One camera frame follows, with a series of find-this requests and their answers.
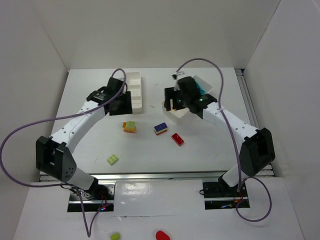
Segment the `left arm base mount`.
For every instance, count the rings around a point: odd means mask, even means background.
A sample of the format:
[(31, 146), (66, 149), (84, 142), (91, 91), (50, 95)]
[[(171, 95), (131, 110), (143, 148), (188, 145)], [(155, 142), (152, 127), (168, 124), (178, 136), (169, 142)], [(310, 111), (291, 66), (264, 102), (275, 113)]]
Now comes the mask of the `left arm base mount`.
[[(83, 207), (85, 212), (96, 212), (98, 208), (102, 208), (101, 212), (113, 212), (114, 211), (114, 196), (116, 183), (115, 182), (102, 182), (101, 185), (104, 185), (108, 194), (98, 193), (97, 196), (91, 196), (88, 193), (80, 190)], [(67, 205), (68, 213), (80, 213), (82, 211), (80, 197), (77, 194), (76, 190), (72, 190), (69, 194), (69, 200)]]

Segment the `orange and green lego stack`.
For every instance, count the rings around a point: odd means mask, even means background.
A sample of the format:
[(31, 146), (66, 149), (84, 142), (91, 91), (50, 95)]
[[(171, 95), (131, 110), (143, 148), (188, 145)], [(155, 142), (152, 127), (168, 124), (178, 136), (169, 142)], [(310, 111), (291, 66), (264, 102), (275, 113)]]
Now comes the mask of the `orange and green lego stack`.
[(123, 131), (125, 133), (132, 133), (136, 132), (136, 122), (135, 121), (126, 121), (122, 125)]

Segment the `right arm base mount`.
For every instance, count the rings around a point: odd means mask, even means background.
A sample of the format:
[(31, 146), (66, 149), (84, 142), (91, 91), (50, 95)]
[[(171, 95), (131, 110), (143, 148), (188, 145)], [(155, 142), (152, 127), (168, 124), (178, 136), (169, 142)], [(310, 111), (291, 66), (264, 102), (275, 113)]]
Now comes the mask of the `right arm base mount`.
[(237, 192), (236, 186), (223, 191), (218, 182), (211, 181), (203, 182), (202, 187), (199, 194), (204, 197), (206, 210), (235, 209), (237, 204), (239, 208), (250, 208), (245, 184), (241, 187), (240, 192)]

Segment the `cyan lego stack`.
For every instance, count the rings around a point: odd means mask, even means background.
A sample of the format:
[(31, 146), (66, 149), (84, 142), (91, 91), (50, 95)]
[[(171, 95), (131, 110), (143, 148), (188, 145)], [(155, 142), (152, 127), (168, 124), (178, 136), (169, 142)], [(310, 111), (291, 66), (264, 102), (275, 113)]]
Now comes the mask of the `cyan lego stack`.
[(201, 95), (206, 94), (206, 82), (201, 80), (201, 79), (197, 79), (196, 81), (196, 86), (199, 89), (199, 92)]

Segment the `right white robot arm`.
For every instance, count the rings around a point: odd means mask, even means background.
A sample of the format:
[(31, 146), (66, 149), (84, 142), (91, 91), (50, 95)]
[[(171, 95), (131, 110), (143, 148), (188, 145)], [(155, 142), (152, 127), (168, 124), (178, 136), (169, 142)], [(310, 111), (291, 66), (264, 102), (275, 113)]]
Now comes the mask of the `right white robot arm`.
[(220, 106), (199, 81), (197, 76), (187, 76), (175, 86), (165, 88), (163, 106), (167, 112), (188, 109), (231, 136), (237, 163), (218, 179), (220, 189), (227, 191), (254, 177), (276, 158), (272, 134), (267, 128), (258, 129)]

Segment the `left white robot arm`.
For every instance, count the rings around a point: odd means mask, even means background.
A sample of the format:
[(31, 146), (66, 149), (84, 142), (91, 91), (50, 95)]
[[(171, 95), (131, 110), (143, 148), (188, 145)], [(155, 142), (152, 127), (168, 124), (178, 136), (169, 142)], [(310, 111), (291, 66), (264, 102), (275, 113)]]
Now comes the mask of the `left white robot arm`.
[(39, 137), (35, 144), (36, 168), (81, 189), (90, 198), (108, 196), (106, 186), (77, 166), (73, 152), (87, 132), (106, 115), (132, 114), (131, 93), (124, 91), (125, 85), (124, 80), (110, 77), (106, 86), (89, 94), (80, 111), (66, 125), (49, 137)]

